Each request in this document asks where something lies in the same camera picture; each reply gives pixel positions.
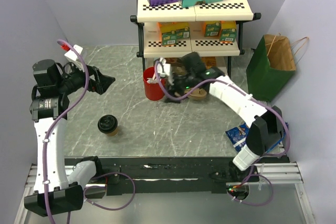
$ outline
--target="red container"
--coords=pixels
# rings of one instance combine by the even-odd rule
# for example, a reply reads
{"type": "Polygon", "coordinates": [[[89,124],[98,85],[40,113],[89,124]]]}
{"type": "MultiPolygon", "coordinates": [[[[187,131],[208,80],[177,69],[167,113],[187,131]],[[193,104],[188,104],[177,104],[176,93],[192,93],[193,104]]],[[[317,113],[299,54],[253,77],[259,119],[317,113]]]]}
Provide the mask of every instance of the red container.
{"type": "MultiPolygon", "coordinates": [[[[154,74],[154,67],[147,68],[143,73],[143,83],[145,85],[145,95],[151,101],[158,101],[164,97],[164,93],[161,90],[158,83],[147,83],[147,78],[152,78],[154,74]]],[[[161,79],[161,83],[164,85],[165,80],[161,79]]]]}

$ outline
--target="gray marble countertop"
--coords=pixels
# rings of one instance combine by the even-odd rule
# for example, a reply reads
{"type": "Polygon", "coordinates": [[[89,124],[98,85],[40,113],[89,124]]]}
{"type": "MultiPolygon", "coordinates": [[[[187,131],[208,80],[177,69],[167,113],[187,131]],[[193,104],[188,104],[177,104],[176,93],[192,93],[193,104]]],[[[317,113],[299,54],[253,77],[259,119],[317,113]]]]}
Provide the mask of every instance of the gray marble countertop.
{"type": "MultiPolygon", "coordinates": [[[[85,61],[116,78],[103,95],[87,92],[68,114],[66,156],[235,156],[225,131],[243,123],[220,100],[181,104],[150,101],[143,90],[141,59],[135,46],[87,47],[85,61]],[[107,137],[97,127],[106,114],[118,119],[119,133],[107,137]]],[[[232,80],[247,90],[250,53],[233,57],[232,80]]],[[[82,92],[72,94],[70,102],[82,92]]]]}

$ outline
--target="green paper bag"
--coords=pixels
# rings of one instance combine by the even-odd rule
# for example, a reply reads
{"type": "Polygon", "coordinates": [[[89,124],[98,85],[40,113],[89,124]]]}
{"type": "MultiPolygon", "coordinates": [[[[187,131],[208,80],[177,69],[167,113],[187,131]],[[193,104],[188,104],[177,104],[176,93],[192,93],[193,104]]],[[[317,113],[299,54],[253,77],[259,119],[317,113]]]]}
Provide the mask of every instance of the green paper bag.
{"type": "Polygon", "coordinates": [[[262,37],[246,69],[248,92],[257,100],[270,102],[295,74],[287,37],[262,37]]]}

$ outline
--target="checkered pattern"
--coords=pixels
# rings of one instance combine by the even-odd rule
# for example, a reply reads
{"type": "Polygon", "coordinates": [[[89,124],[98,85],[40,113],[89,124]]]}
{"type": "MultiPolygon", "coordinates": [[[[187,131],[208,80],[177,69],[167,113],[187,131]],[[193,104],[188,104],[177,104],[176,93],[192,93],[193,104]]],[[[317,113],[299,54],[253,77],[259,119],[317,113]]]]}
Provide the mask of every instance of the checkered pattern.
{"type": "Polygon", "coordinates": [[[180,4],[158,5],[158,6],[142,5],[142,9],[143,10],[184,10],[184,9],[189,9],[189,7],[182,8],[180,4]]]}
{"type": "MultiPolygon", "coordinates": [[[[164,47],[186,47],[187,41],[178,41],[175,45],[164,46],[164,47]]],[[[163,47],[161,41],[148,41],[148,47],[163,47]]]]}
{"type": "Polygon", "coordinates": [[[245,9],[244,3],[228,3],[228,4],[220,4],[220,3],[210,3],[210,4],[202,4],[200,9],[245,9]]]}
{"type": "Polygon", "coordinates": [[[218,40],[195,40],[197,46],[233,46],[233,43],[223,43],[218,40]]]}

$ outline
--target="shelf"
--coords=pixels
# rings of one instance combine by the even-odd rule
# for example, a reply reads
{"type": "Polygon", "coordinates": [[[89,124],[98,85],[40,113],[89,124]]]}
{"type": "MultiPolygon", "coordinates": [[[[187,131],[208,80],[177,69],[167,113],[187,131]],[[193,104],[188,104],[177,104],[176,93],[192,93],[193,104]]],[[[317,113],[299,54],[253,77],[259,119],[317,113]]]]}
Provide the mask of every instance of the shelf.
{"type": "Polygon", "coordinates": [[[216,3],[195,5],[196,21],[253,20],[247,0],[223,0],[216,3]]]}
{"type": "Polygon", "coordinates": [[[204,37],[202,22],[190,23],[190,37],[192,50],[201,57],[240,55],[237,40],[233,43],[222,43],[218,37],[204,37]]]}
{"type": "Polygon", "coordinates": [[[163,47],[157,23],[145,23],[143,33],[145,58],[179,58],[192,51],[190,39],[180,39],[176,45],[163,47]]]}
{"type": "Polygon", "coordinates": [[[196,21],[193,6],[182,8],[178,2],[160,6],[150,6],[148,0],[138,0],[137,18],[140,23],[196,21]]]}
{"type": "Polygon", "coordinates": [[[182,8],[179,3],[150,6],[148,0],[138,0],[138,22],[194,22],[211,20],[253,20],[247,0],[221,2],[182,8]]]}

